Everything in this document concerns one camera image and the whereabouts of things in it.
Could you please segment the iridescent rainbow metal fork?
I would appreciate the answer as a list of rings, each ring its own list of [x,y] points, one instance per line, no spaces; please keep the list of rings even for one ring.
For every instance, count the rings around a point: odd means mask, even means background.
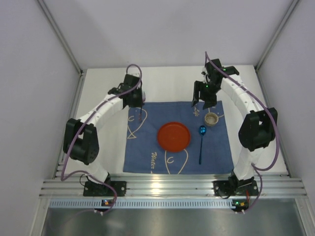
[[[139,112],[139,122],[142,122],[142,106],[140,107],[140,112]]]

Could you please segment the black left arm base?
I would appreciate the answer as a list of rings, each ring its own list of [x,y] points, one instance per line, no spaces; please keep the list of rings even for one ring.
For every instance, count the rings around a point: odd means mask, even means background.
[[[126,181],[115,181],[109,178],[106,179],[106,184],[110,185],[117,193],[118,197],[123,197],[126,194]],[[84,197],[114,197],[114,191],[103,184],[96,183],[87,177],[84,183]]]

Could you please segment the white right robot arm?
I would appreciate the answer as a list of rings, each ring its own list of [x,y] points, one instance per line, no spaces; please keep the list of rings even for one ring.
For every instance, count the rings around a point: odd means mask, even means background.
[[[219,59],[206,59],[201,74],[204,79],[194,82],[191,104],[195,106],[203,101],[203,109],[214,107],[218,102],[217,94],[221,90],[230,97],[243,117],[238,132],[242,149],[232,175],[238,180],[250,179],[263,149],[277,139],[274,128],[277,125],[278,112],[275,108],[266,108],[248,90],[234,66],[224,67]]]

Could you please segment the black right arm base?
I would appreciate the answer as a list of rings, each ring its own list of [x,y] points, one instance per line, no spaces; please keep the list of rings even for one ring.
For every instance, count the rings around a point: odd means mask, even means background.
[[[236,176],[229,176],[228,180],[216,180],[213,182],[215,196],[227,199],[231,196],[258,195],[257,183],[254,177],[246,180],[238,180]]]

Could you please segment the orange plastic plate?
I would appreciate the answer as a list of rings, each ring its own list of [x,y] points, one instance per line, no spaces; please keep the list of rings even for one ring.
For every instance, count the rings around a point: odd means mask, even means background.
[[[190,144],[189,129],[180,122],[168,122],[157,132],[157,142],[160,147],[169,152],[180,152]]]

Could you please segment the blue metal spoon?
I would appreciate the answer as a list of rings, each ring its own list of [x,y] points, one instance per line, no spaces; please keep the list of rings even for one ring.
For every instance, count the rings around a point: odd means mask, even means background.
[[[200,135],[200,137],[201,137],[201,141],[200,141],[200,152],[199,152],[199,160],[198,160],[199,165],[202,164],[203,137],[205,136],[206,132],[207,132],[206,126],[205,126],[205,125],[201,125],[201,126],[199,127],[199,130],[198,130],[198,133],[199,133],[199,135]]]

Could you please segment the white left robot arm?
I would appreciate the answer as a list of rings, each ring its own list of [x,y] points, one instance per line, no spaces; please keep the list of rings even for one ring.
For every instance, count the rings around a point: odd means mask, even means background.
[[[98,133],[109,118],[126,106],[133,108],[143,104],[142,73],[126,73],[124,81],[110,89],[91,111],[78,119],[69,119],[63,141],[66,157],[61,180],[82,173],[95,183],[106,183],[110,174],[97,160],[100,150]]]

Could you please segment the speckled beige ceramic cup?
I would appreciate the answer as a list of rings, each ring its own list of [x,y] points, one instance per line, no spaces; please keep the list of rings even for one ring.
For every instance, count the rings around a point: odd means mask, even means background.
[[[204,122],[207,126],[212,127],[215,126],[219,121],[219,117],[212,112],[209,112],[204,117]]]

